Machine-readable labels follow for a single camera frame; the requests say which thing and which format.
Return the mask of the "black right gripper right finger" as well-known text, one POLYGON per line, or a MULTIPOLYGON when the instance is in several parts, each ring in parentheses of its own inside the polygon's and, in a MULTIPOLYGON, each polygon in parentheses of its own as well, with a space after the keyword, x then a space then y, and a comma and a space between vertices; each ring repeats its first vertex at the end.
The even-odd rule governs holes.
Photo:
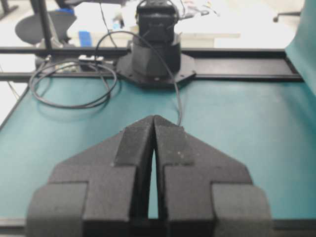
POLYGON ((154 117, 159 212, 169 237, 269 237, 262 189, 240 161, 154 117))

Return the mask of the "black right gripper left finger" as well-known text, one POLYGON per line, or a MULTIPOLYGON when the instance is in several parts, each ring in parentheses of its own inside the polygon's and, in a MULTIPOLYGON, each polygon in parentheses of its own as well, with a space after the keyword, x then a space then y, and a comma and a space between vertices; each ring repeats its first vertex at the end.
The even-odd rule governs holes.
POLYGON ((127 237, 147 215, 154 118, 58 163, 26 218, 29 237, 127 237))

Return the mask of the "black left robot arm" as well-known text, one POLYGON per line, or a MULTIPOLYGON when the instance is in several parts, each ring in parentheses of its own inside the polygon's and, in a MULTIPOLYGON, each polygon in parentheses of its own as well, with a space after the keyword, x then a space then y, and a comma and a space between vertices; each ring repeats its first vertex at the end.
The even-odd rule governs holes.
POLYGON ((175 33, 180 15, 170 0, 143 0, 136 7, 139 30, 131 50, 118 59, 117 73, 141 87, 168 88, 196 75, 193 57, 182 53, 175 33))

